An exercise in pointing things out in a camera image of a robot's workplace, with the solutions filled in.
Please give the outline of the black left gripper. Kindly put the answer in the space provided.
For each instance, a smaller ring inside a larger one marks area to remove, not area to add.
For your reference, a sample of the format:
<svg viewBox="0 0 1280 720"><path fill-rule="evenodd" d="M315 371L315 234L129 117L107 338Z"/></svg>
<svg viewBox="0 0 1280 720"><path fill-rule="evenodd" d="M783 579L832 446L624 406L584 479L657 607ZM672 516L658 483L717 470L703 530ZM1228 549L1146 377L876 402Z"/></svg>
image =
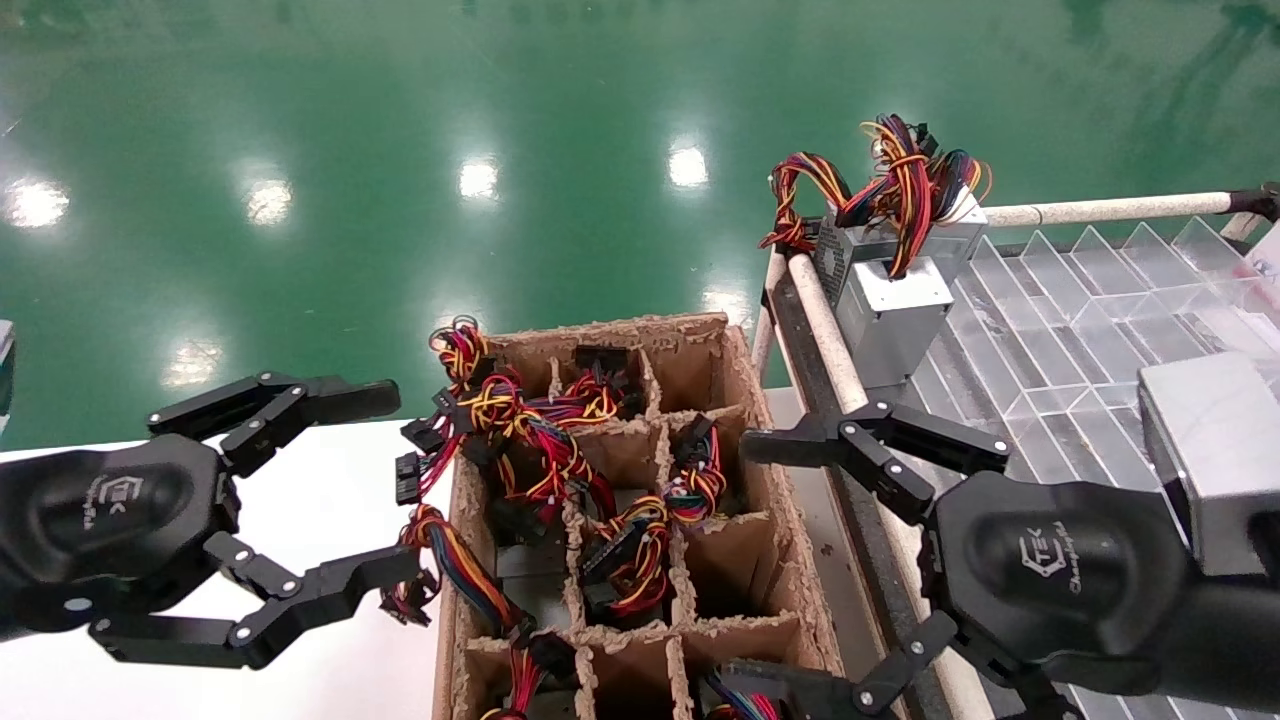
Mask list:
<svg viewBox="0 0 1280 720"><path fill-rule="evenodd" d="M399 410L392 379L264 372L150 414L157 438L142 445L5 461L3 639L105 618L90 637L120 662L262 669L303 633L351 619L366 593L412 580L419 551L394 544L296 577L229 534L241 512L230 474L250 477L310 427ZM214 436L221 455L196 442ZM174 607L218 565L262 607L238 621L136 615Z"/></svg>

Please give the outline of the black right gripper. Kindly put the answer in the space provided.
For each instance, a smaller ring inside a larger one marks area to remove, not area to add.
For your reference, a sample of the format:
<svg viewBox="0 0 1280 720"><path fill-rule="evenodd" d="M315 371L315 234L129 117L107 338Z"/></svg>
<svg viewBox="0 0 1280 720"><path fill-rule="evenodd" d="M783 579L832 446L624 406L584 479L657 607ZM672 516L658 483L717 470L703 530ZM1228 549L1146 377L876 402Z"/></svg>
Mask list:
<svg viewBox="0 0 1280 720"><path fill-rule="evenodd" d="M925 525L920 560L933 609L861 680L756 660L722 664L718 684L781 703L786 719L891 719L919 675L954 647L1014 689L1019 719L1080 719L1052 682L1152 694L1157 653L1196 562L1162 495L1089 482L1037 484L977 473L936 491L899 454L969 477L1004 471L991 433L883 401L790 429L748 429L742 460L838 468L899 520Z"/></svg>

